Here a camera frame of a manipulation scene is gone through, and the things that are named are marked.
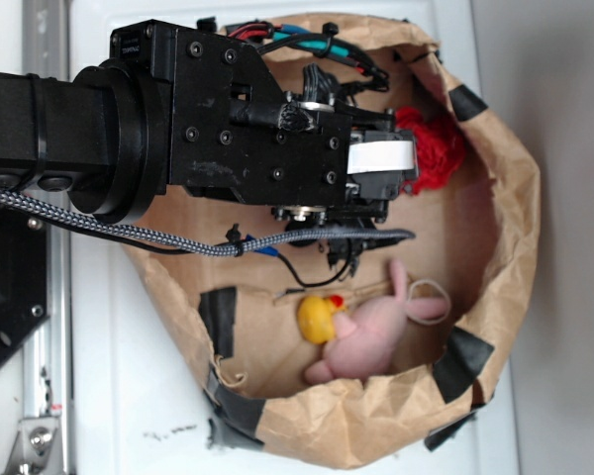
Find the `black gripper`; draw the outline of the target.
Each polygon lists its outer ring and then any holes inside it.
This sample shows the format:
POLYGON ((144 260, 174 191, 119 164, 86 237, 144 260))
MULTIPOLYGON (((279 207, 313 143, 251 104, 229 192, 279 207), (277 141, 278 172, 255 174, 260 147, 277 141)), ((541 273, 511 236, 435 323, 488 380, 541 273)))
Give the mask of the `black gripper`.
POLYGON ((268 22, 221 36, 151 20, 115 30, 119 123, 140 141, 139 193, 167 186, 268 206, 279 220, 383 222, 419 174, 390 111, 359 108, 388 74, 326 24, 268 22))

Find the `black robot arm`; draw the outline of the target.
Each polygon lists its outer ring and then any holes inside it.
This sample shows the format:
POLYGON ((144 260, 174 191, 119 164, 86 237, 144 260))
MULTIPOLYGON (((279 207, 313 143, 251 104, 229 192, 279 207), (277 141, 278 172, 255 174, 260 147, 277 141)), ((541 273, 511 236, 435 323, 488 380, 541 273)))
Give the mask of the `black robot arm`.
POLYGON ((0 73, 0 190, 66 192, 106 224, 170 185, 278 219, 382 221, 418 177, 415 139, 354 105, 389 80, 337 32, 150 20, 115 30, 109 58, 70 82, 0 73))

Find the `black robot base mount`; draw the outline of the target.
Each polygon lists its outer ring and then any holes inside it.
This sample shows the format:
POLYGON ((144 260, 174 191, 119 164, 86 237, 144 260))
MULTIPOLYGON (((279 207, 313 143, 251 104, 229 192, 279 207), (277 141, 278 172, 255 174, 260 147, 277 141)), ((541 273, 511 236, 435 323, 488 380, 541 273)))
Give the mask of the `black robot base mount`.
POLYGON ((0 369, 48 318, 47 228, 0 205, 0 369))

